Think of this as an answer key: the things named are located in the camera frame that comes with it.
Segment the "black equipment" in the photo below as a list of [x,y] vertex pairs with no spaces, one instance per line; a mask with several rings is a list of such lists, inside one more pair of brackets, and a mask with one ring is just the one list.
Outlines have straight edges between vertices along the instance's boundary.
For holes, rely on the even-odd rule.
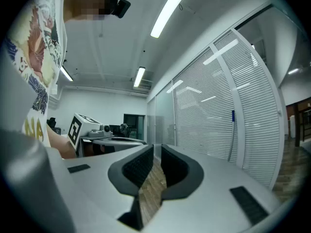
[[56,121],[54,117],[51,117],[50,119],[47,119],[47,125],[56,133],[61,134],[61,129],[59,127],[55,127]]
[[130,6],[131,6],[131,3],[129,1],[120,0],[117,3],[116,8],[111,12],[111,14],[118,18],[122,18]]
[[129,138],[130,133],[132,132],[132,127],[128,126],[126,123],[120,125],[120,132],[124,135],[124,137]]

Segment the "ceiling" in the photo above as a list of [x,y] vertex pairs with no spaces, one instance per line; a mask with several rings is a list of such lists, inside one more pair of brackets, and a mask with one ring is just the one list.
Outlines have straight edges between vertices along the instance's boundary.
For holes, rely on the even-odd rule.
[[131,7],[122,19],[107,16],[102,21],[66,23],[68,44],[64,66],[73,82],[61,74],[59,85],[133,91],[139,67],[146,68],[143,80],[152,81],[159,59],[191,18],[200,16],[196,12],[208,0],[182,0],[182,8],[175,9],[158,39],[151,37],[150,32],[167,0],[128,1]]

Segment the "graphic print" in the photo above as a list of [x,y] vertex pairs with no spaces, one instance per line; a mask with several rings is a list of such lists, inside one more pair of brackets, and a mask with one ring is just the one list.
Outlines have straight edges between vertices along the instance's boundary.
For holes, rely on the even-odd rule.
[[8,49],[8,53],[9,53],[9,56],[11,57],[11,60],[15,61],[15,55],[17,52],[16,46],[13,44],[13,42],[7,36],[4,38],[4,42],[5,42],[5,45]]
[[48,104],[48,93],[46,92],[43,85],[40,84],[33,75],[30,75],[28,84],[38,94],[33,104],[33,109],[36,111],[41,111],[42,114],[45,114],[45,110]]
[[38,21],[38,8],[33,8],[33,16],[30,22],[30,36],[28,38],[28,55],[30,66],[35,71],[35,74],[43,80],[42,77],[42,61],[44,58],[45,43],[42,37],[42,31],[40,29]]
[[61,48],[58,41],[57,27],[55,21],[55,4],[54,0],[37,0],[36,3],[42,11],[45,42],[50,51],[55,65],[60,66]]
[[76,145],[81,125],[82,123],[74,116],[68,132],[68,137],[74,145]]

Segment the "ceiling light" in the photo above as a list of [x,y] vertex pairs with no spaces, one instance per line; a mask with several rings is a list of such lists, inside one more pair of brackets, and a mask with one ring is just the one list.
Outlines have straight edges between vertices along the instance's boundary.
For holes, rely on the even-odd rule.
[[299,69],[296,68],[296,69],[294,69],[294,70],[289,71],[288,74],[293,74],[293,73],[295,73],[295,72],[298,72],[298,70],[299,70]]
[[178,80],[175,84],[173,84],[173,86],[167,90],[166,93],[171,93],[171,91],[173,91],[176,87],[178,87],[183,81],[182,80]]
[[205,102],[205,101],[207,101],[207,100],[214,99],[215,97],[216,97],[216,96],[210,97],[210,98],[208,98],[208,99],[204,99],[204,100],[202,100],[201,102]]
[[190,91],[194,91],[194,92],[196,92],[196,93],[202,93],[202,91],[199,91],[199,90],[194,89],[194,88],[189,87],[189,86],[187,86],[186,89],[187,89],[187,90],[190,90]]
[[239,87],[237,87],[237,90],[239,90],[239,89],[241,89],[241,88],[244,88],[244,87],[247,87],[247,86],[249,86],[249,85],[250,85],[250,83],[242,84],[242,85],[240,85]]
[[69,81],[73,81],[71,76],[67,73],[67,71],[65,70],[64,66],[62,66],[60,68],[60,70],[62,71],[62,73],[65,75],[65,77],[69,80]]
[[207,60],[203,62],[204,65],[207,65],[211,63],[214,59],[216,59],[219,55],[222,55],[223,53],[227,52],[229,49],[233,48],[235,45],[239,43],[238,39],[235,39],[231,41],[229,44],[225,45],[222,49],[217,51],[214,55],[209,57]]
[[145,70],[146,69],[144,67],[140,67],[138,69],[138,73],[137,73],[137,76],[136,76],[136,79],[135,79],[135,82],[134,82],[134,87],[138,87],[139,86],[139,83],[141,81],[142,76],[144,75]]
[[154,28],[151,31],[151,36],[154,38],[159,38],[165,24],[170,19],[172,13],[174,12],[175,8],[181,0],[167,0],[166,4],[164,5],[159,17],[157,18]]

